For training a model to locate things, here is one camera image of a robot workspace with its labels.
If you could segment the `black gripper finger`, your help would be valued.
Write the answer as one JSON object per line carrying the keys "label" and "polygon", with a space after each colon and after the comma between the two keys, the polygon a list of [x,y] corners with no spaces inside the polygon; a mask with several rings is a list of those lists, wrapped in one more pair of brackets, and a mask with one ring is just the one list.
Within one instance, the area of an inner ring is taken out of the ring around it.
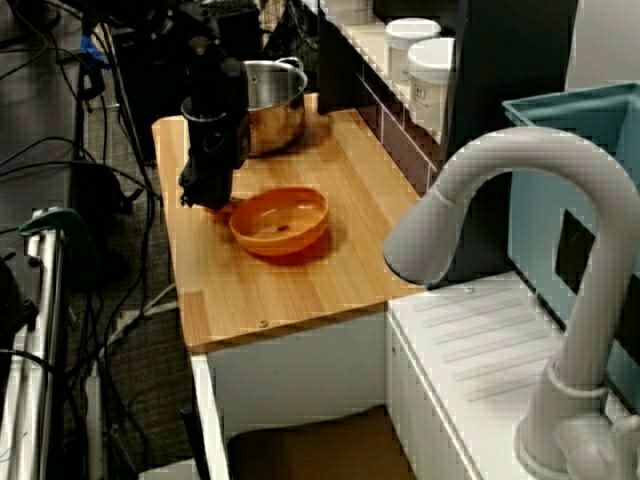
{"label": "black gripper finger", "polygon": [[203,178],[200,175],[183,172],[179,177],[178,184],[182,188],[180,197],[182,205],[204,204],[205,193],[203,189]]}
{"label": "black gripper finger", "polygon": [[204,206],[211,210],[221,210],[231,198],[232,172],[212,172],[205,180]]}

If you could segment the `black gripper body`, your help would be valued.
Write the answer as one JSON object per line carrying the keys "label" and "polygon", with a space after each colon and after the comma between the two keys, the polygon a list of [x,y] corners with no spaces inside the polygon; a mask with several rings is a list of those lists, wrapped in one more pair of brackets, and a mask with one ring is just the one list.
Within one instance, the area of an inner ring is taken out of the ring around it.
{"label": "black gripper body", "polygon": [[189,159],[187,174],[209,174],[239,169],[250,153],[250,122],[222,113],[217,117],[197,117],[184,113],[188,122]]}

